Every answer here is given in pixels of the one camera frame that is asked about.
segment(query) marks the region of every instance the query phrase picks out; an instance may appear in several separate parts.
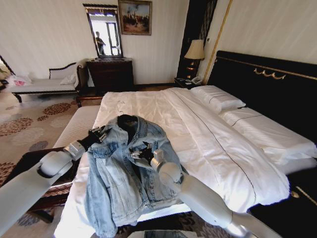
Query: light blue denim jacket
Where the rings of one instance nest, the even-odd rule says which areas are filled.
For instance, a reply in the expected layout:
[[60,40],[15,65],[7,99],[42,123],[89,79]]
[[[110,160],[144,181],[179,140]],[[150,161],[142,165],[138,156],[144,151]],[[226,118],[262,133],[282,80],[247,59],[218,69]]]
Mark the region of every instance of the light blue denim jacket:
[[[140,215],[179,203],[178,196],[164,186],[148,162],[133,159],[131,151],[140,151],[150,143],[152,152],[164,151],[164,158],[180,166],[165,132],[158,125],[137,117],[136,133],[128,143],[128,133],[117,124],[117,118],[106,126],[110,129],[101,144],[88,150],[90,164],[85,210],[96,234],[113,237],[117,227],[136,223]],[[140,178],[132,163],[139,166]]]

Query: wooden dresser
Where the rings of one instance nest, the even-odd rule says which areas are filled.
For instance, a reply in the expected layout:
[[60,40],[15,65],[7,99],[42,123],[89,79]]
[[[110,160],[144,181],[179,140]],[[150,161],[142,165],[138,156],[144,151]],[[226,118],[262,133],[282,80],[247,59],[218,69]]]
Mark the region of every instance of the wooden dresser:
[[134,90],[132,59],[92,59],[87,66],[98,95]]

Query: patterned carpet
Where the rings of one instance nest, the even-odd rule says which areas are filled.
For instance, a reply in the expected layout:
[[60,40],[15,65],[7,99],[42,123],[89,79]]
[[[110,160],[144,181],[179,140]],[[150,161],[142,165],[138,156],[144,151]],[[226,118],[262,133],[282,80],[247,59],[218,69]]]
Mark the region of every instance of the patterned carpet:
[[[11,93],[0,92],[0,185],[24,153],[52,148],[77,110],[74,95],[41,98],[22,95],[22,99],[23,103],[20,104]],[[88,103],[97,105],[100,102]],[[2,237],[50,238],[62,210],[62,206],[49,210],[54,215],[51,224],[25,214]],[[189,212],[141,222],[136,226],[123,226],[118,229],[116,238],[126,238],[134,231],[143,230],[184,230],[196,232],[199,237],[230,237],[223,229],[211,226],[195,213]]]

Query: chaise lounge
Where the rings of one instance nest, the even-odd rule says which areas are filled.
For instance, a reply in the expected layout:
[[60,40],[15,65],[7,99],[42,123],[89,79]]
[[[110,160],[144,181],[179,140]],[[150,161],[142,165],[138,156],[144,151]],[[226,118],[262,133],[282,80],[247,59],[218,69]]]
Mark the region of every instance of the chaise lounge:
[[[86,59],[71,63],[63,68],[50,68],[48,79],[33,79],[32,84],[26,86],[13,86],[10,92],[22,103],[21,94],[63,94],[79,93],[87,85],[89,78]],[[75,83],[62,84],[61,81],[71,75],[75,75]]]

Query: painting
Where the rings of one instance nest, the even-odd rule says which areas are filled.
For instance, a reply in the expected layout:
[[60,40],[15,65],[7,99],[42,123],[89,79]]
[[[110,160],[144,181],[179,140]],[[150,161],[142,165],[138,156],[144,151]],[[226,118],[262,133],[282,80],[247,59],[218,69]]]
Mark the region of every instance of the painting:
[[118,0],[121,33],[125,35],[151,35],[151,1]]

